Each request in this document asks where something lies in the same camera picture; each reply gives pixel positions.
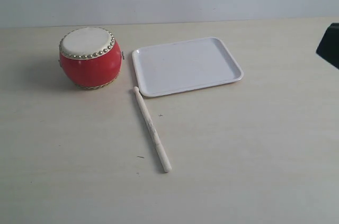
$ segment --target table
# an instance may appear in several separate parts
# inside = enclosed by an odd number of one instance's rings
[[[117,80],[77,89],[58,64],[75,27],[0,30],[1,223],[338,223],[339,71],[315,54],[339,17],[109,25]],[[245,76],[145,99],[131,52],[215,36]]]

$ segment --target wooden stick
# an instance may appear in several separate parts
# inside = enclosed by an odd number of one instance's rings
[[[148,128],[148,131],[152,137],[153,143],[155,145],[155,149],[157,150],[159,159],[161,161],[161,164],[163,165],[164,171],[168,173],[172,170],[170,160],[168,159],[165,149],[163,145],[161,144],[158,132],[156,131],[152,119],[150,118],[150,115],[148,113],[147,107],[145,105],[144,99],[142,98],[142,95],[139,92],[139,88],[137,86],[134,87],[134,92],[137,97],[137,101],[139,104],[139,107],[141,109],[142,115],[146,121],[146,125]]]

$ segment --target white drumhead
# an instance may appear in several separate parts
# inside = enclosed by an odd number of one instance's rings
[[[106,49],[111,38],[110,33],[104,29],[86,27],[68,34],[61,42],[61,48],[70,55],[89,55]]]

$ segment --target drum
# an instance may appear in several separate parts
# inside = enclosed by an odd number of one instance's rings
[[[59,53],[60,66],[67,77],[84,89],[97,89],[114,81],[123,58],[113,34],[96,27],[65,35]]]

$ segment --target tray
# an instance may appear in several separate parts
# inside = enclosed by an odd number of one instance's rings
[[[140,92],[146,97],[229,84],[244,75],[215,37],[139,48],[132,59]]]

